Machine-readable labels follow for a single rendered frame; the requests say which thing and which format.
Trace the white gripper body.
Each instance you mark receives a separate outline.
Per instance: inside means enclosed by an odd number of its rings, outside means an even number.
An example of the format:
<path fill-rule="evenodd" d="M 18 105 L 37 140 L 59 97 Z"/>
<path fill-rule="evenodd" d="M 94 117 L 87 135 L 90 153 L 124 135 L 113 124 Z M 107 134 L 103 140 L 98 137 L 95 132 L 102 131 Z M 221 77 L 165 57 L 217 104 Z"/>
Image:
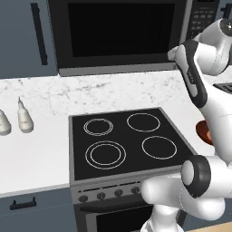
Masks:
<path fill-rule="evenodd" d="M 168 59 L 171 61 L 171 62 L 175 62 L 176 61 L 176 52 L 178 50 L 178 47 L 174 47 L 172 49 L 170 49 L 168 51 Z"/>

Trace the grey-blue cupboard door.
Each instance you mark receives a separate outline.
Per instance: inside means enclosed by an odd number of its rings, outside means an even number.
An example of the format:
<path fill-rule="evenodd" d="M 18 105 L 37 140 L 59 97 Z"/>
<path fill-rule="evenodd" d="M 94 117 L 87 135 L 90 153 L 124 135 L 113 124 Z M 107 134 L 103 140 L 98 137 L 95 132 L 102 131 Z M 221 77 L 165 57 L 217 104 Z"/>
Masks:
<path fill-rule="evenodd" d="M 41 64 L 31 3 L 40 9 L 47 65 Z M 48 0 L 0 0 L 0 79 L 57 73 Z"/>
<path fill-rule="evenodd" d="M 232 4 L 232 2 L 228 2 L 227 0 L 224 1 L 224 3 L 222 4 L 222 7 L 225 7 L 226 4 Z"/>

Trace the red-brown bowl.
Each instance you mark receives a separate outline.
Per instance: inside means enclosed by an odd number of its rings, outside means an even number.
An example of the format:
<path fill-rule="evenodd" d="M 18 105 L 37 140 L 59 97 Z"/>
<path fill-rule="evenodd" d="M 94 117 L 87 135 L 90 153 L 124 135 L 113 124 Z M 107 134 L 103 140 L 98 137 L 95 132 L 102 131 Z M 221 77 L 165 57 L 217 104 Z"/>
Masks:
<path fill-rule="evenodd" d="M 212 139 L 210 137 L 209 128 L 206 121 L 199 121 L 196 125 L 197 135 L 207 144 L 212 145 Z"/>

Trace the grey oven door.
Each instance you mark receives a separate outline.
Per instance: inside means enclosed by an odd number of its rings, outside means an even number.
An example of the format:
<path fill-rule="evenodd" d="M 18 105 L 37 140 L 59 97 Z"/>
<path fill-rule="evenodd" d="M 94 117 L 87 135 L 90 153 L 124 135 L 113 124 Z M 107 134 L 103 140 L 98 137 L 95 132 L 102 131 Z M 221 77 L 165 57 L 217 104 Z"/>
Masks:
<path fill-rule="evenodd" d="M 78 232 L 139 232 L 152 212 L 152 205 L 148 204 L 107 213 L 80 211 L 81 207 L 86 206 L 74 206 Z"/>

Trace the dark grey appliance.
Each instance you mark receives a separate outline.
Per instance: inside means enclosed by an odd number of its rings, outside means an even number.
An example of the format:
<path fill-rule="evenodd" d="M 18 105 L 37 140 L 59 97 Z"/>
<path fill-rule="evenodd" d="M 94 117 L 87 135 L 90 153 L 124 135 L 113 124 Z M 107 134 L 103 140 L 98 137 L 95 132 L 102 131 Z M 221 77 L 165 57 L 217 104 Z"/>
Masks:
<path fill-rule="evenodd" d="M 214 87 L 220 89 L 221 91 L 232 94 L 232 82 L 228 83 L 214 83 Z"/>

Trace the black hob stove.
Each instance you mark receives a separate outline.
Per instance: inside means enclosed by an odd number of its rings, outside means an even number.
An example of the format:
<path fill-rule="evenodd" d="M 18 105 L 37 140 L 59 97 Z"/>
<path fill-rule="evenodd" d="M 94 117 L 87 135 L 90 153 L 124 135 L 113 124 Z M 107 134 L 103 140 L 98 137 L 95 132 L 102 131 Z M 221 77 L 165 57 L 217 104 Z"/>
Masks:
<path fill-rule="evenodd" d="M 161 108 L 69 118 L 70 185 L 73 206 L 147 204 L 133 187 L 155 176 L 180 172 L 196 154 Z M 114 191 L 121 189 L 117 198 Z M 104 192 L 104 200 L 97 194 Z M 86 195 L 85 203 L 79 197 Z"/>

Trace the white bottle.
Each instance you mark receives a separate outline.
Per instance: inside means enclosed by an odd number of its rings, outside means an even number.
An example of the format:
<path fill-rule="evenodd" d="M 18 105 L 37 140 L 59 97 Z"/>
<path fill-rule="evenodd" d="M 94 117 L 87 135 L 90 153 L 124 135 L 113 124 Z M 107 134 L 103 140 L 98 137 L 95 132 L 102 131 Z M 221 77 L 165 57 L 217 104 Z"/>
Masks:
<path fill-rule="evenodd" d="M 21 99 L 18 99 L 18 126 L 21 132 L 30 133 L 34 130 L 34 122 L 29 114 L 29 111 L 25 108 Z"/>
<path fill-rule="evenodd" d="M 0 135 L 6 136 L 11 132 L 12 126 L 5 113 L 0 110 Z"/>

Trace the grey-blue drawer front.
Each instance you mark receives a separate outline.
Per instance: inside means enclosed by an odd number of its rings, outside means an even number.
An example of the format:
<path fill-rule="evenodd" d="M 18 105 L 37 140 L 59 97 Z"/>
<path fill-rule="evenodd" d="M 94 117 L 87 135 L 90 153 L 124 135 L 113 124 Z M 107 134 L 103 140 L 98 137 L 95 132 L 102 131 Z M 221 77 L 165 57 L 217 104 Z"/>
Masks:
<path fill-rule="evenodd" d="M 32 208 L 11 210 L 17 203 L 36 199 Z M 0 232 L 77 232 L 71 190 L 60 188 L 0 198 Z"/>

